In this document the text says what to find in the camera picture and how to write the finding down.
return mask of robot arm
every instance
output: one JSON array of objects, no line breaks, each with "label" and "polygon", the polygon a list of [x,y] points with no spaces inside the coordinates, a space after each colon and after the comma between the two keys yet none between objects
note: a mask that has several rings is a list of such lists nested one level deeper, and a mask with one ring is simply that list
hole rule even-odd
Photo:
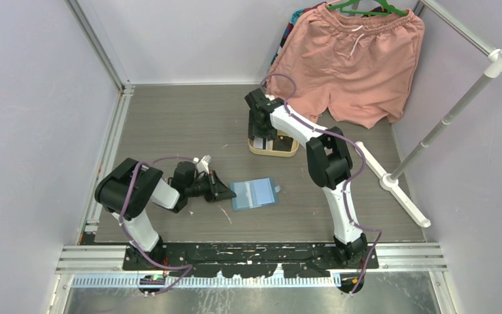
[{"label": "robot arm", "polygon": [[[353,221],[357,221],[351,185],[348,184],[345,193],[343,185],[350,176],[352,167],[347,144],[334,136],[317,130],[329,130],[343,135],[339,128],[327,129],[312,122],[295,112],[291,106],[283,106],[283,100],[267,97],[261,89],[250,92],[245,100],[250,107],[249,138],[254,136],[274,139],[277,130],[287,133],[307,150],[309,175],[318,185],[328,200],[330,213],[334,223],[334,241],[339,258],[343,262],[356,263],[367,250],[365,234],[352,224],[346,214],[344,197]],[[307,121],[309,127],[303,125],[291,116]]]},{"label": "robot arm", "polygon": [[[161,262],[164,258],[163,240],[153,229],[145,206],[151,200],[156,205],[174,213],[188,203],[188,198],[204,196],[208,202],[235,197],[209,168],[211,157],[194,158],[193,162],[180,162],[169,182],[162,177],[163,172],[143,165],[137,175],[122,226],[132,246],[139,246],[152,260]],[[127,158],[95,189],[95,200],[120,220],[130,180],[138,161]]]}]

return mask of white connector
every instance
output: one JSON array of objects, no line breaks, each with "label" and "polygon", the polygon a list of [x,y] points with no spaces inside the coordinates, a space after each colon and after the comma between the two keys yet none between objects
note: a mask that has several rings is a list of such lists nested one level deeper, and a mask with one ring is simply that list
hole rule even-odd
[{"label": "white connector", "polygon": [[492,64],[484,71],[484,74],[494,79],[502,72],[502,49],[495,49],[488,59]]},{"label": "white connector", "polygon": [[197,168],[197,173],[205,172],[209,173],[209,164],[212,161],[212,157],[210,155],[204,155],[204,157],[201,158],[199,162],[197,162],[197,165],[195,166]]}]

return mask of shorts drawstring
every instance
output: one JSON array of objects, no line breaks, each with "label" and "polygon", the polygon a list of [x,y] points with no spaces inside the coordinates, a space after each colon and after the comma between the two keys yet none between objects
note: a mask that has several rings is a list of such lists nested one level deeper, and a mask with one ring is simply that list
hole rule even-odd
[{"label": "shorts drawstring", "polygon": [[[359,29],[363,28],[364,25],[361,25],[359,27],[357,27],[356,29],[352,29],[351,31],[358,31]],[[353,45],[353,49],[351,49],[351,53],[349,54],[349,58],[351,58],[351,56],[353,56],[353,52],[355,52],[355,48],[357,48],[357,44],[359,43],[359,39],[361,39],[361,37],[363,37],[365,34],[362,33],[361,35],[359,35],[359,37],[357,37],[357,39],[355,40],[355,44]]]}]

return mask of shorts waistband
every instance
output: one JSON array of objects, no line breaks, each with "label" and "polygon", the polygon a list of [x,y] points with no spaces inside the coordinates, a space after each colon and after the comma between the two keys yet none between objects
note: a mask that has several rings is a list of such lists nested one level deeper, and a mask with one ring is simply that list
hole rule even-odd
[{"label": "shorts waistband", "polygon": [[339,13],[334,15],[332,12],[328,11],[327,4],[324,4],[320,5],[315,10],[315,13],[337,31],[342,33],[357,33],[353,30],[358,26],[363,25],[364,28],[361,29],[359,33],[364,33],[365,35],[377,35],[379,33],[395,29],[399,26],[403,26],[416,18],[416,15],[414,15],[411,9],[405,9],[404,11],[407,13],[406,16],[390,13],[386,16],[370,16],[362,18],[360,16],[343,16]]}]

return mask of white plastic piece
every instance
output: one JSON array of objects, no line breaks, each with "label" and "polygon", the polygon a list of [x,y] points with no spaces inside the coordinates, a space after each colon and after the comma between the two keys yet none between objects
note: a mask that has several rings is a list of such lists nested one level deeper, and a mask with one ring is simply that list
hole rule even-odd
[{"label": "white plastic piece", "polygon": [[399,186],[399,179],[392,180],[392,178],[390,178],[390,174],[386,173],[380,178],[380,186],[382,186],[382,188],[386,191],[390,191],[391,189]]},{"label": "white plastic piece", "polygon": [[166,209],[174,208],[179,198],[180,193],[172,186],[169,186],[163,179],[159,180],[157,187],[155,187],[153,194],[151,194],[151,201]]},{"label": "white plastic piece", "polygon": [[[120,217],[117,213],[112,213],[112,216],[116,220]],[[137,217],[125,220],[123,225],[126,226],[126,230],[130,236],[145,252],[150,252],[159,241],[159,234],[153,229],[145,209]]]},{"label": "white plastic piece", "polygon": [[[304,116],[301,116],[295,110],[292,109],[291,106],[288,106],[290,112],[303,121],[306,121],[309,125],[313,126],[317,130],[326,130],[325,127],[319,126],[311,121],[307,120]],[[280,106],[274,110],[270,115],[270,121],[272,126],[275,129],[285,132],[290,137],[293,137],[301,146],[305,147],[305,144],[309,141],[309,139],[313,137],[319,137],[322,135],[320,132],[312,131],[308,127],[302,125],[296,119],[290,117],[290,115],[286,112],[286,108],[284,106]]]},{"label": "white plastic piece", "polygon": [[205,155],[195,166],[197,168],[197,173],[205,172],[209,173],[209,164],[212,161],[210,155]]},{"label": "white plastic piece", "polygon": [[262,138],[262,137],[255,136],[255,138],[253,139],[253,148],[256,148],[256,149],[265,149],[263,147],[264,140],[265,139]]},{"label": "white plastic piece", "polygon": [[492,64],[484,71],[484,74],[494,79],[502,72],[502,49],[494,50],[488,59],[492,61]]},{"label": "white plastic piece", "polygon": [[[322,188],[322,192],[326,195],[330,213],[332,214],[332,220],[334,221],[334,236],[342,243],[349,243],[361,237],[361,230],[352,226],[351,222],[347,219],[347,213],[345,212],[343,203],[343,193],[341,192],[344,182],[338,184],[335,190],[326,187]],[[345,197],[347,198],[347,206],[349,206],[351,218],[353,218],[353,221],[357,221],[355,207],[353,206],[353,200],[351,198],[351,184],[347,186]]]},{"label": "white plastic piece", "polygon": [[363,142],[356,142],[357,146],[363,151],[365,158],[367,160],[367,165],[375,173],[375,175],[380,179],[380,186],[392,193],[394,198],[399,202],[403,209],[409,214],[409,216],[415,221],[415,223],[423,228],[428,228],[431,222],[426,218],[417,206],[410,200],[410,198],[404,193],[404,191],[399,187],[398,181],[393,181],[390,179],[390,174],[384,170],[384,168],[378,163],[376,158],[367,150]]}]

